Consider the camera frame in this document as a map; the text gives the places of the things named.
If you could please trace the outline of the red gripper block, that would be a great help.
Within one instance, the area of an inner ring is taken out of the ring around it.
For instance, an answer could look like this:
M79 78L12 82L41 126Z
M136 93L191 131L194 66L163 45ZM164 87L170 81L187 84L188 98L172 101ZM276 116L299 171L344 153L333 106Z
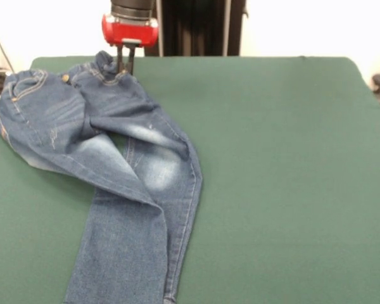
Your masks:
M117 46L117 71L124 69L123 46L134 44L140 48L153 47L158 39L159 24L156 18L132 20L118 18L111 14L103 15L101 21L103 37L111 46ZM136 47L129 48L127 71L133 74Z

